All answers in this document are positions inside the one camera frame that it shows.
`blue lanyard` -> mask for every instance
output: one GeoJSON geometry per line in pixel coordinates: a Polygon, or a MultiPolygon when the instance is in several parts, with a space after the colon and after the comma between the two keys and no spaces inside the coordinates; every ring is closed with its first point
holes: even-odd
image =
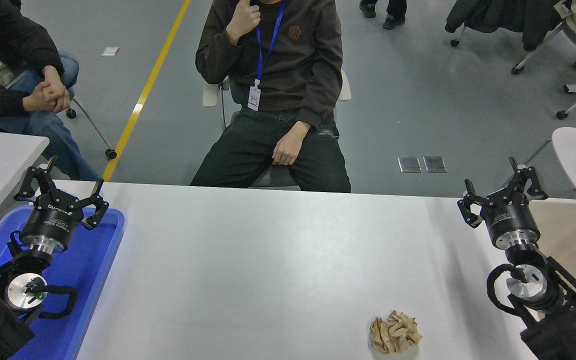
{"type": "MultiPolygon", "coordinates": [[[[274,23],[274,33],[272,34],[272,40],[270,41],[270,48],[268,49],[268,55],[265,58],[267,62],[270,58],[270,54],[273,52],[275,48],[275,44],[277,43],[277,35],[279,35],[279,28],[282,25],[282,19],[284,18],[284,10],[286,9],[286,2],[288,0],[283,0],[281,4],[281,8],[279,9],[279,14],[277,15],[277,21],[274,23]]],[[[259,61],[256,64],[256,78],[254,78],[254,87],[257,88],[261,82],[261,75],[264,72],[264,57],[261,54],[261,32],[259,30],[259,25],[256,27],[256,41],[259,45],[259,61]]]]}

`shoe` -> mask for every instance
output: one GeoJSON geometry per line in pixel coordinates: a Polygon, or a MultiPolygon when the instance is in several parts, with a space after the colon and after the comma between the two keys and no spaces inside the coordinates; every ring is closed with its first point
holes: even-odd
{"type": "Polygon", "coordinates": [[[364,0],[359,2],[359,10],[363,13],[363,16],[366,18],[374,18],[377,16],[375,13],[375,4],[366,4],[364,0]]]}
{"type": "Polygon", "coordinates": [[[388,16],[386,16],[386,21],[383,22],[382,27],[386,30],[393,30],[394,28],[398,27],[399,25],[402,25],[403,23],[406,23],[405,14],[396,17],[389,14],[388,16]]]}

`black jacket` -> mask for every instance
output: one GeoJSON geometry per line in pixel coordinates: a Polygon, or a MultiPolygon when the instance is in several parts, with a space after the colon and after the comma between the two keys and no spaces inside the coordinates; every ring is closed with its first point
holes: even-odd
{"type": "Polygon", "coordinates": [[[448,18],[446,31],[454,33],[462,24],[482,33],[499,28],[523,32],[523,49],[533,51],[546,34],[562,22],[554,9],[559,0],[457,0],[448,18]]]}
{"type": "MultiPolygon", "coordinates": [[[[64,73],[62,60],[46,29],[23,17],[9,0],[0,0],[0,61],[39,72],[45,66],[54,66],[60,75],[64,73]]],[[[25,115],[24,96],[27,94],[23,91],[0,86],[0,116],[25,115]]]]}

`robotic arm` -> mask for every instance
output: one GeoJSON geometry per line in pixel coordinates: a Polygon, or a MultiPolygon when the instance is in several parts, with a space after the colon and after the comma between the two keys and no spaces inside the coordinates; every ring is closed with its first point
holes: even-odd
{"type": "Polygon", "coordinates": [[[99,194],[103,180],[84,199],[57,189],[50,176],[54,161],[55,157],[50,159],[45,170],[28,168],[14,196],[17,201],[31,201],[35,194],[32,182],[37,180],[41,194],[31,201],[34,208],[23,229],[10,234],[7,247],[11,260],[0,266],[0,360],[13,356],[35,336],[29,326],[38,317],[61,319],[73,311],[77,291],[70,286],[48,285],[42,272],[50,266],[52,253],[68,249],[78,223],[92,230],[108,209],[109,204],[99,194]],[[89,205],[94,205],[95,212],[84,218],[82,209],[89,205]],[[68,296],[66,309],[44,312],[42,303],[48,294],[68,296]]]}
{"type": "Polygon", "coordinates": [[[466,195],[457,206],[472,228],[486,223],[492,245],[504,250],[510,262],[488,276],[490,301],[499,310],[522,319],[526,330],[521,332],[521,340],[539,360],[576,360],[576,278],[539,251],[540,233],[528,203],[548,195],[536,169],[520,168],[512,157],[510,164],[514,176],[505,188],[486,197],[477,196],[473,183],[466,179],[466,195]],[[471,212],[472,205],[481,207],[479,215],[471,212]],[[510,273],[506,285],[512,307],[503,305],[495,294],[495,281],[504,272],[510,273]],[[544,314],[543,319],[535,319],[528,309],[544,314]]]}

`person's legs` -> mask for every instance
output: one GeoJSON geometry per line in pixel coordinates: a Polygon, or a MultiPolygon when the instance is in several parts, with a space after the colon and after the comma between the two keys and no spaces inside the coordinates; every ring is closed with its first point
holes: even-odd
{"type": "Polygon", "coordinates": [[[393,30],[398,25],[406,23],[406,11],[408,9],[407,0],[388,0],[386,21],[382,27],[386,30],[393,30]]]}
{"type": "Polygon", "coordinates": [[[386,8],[386,12],[389,15],[398,18],[400,16],[406,15],[407,9],[407,0],[388,0],[388,7],[386,8]]]}
{"type": "Polygon", "coordinates": [[[247,188],[272,164],[277,144],[274,112],[244,107],[212,146],[190,186],[247,188]]]}
{"type": "Polygon", "coordinates": [[[361,0],[359,1],[359,10],[361,10],[364,17],[374,18],[377,15],[375,13],[375,4],[377,4],[377,0],[361,0]]]}
{"type": "MultiPolygon", "coordinates": [[[[59,55],[64,67],[61,81],[66,88],[69,88],[77,82],[79,64],[67,52],[60,52],[59,55]]],[[[10,89],[32,93],[37,84],[43,80],[36,71],[28,70],[10,86],[10,89]]],[[[72,180],[94,182],[101,178],[83,159],[71,132],[64,126],[59,116],[52,112],[35,111],[30,116],[0,116],[0,128],[8,133],[48,137],[50,144],[42,155],[46,159],[57,155],[55,166],[72,180]]]]}
{"type": "MultiPolygon", "coordinates": [[[[291,120],[285,125],[286,132],[295,123],[294,118],[291,120]]],[[[338,139],[332,114],[304,137],[297,160],[288,167],[302,191],[350,193],[346,160],[338,139]]]]}

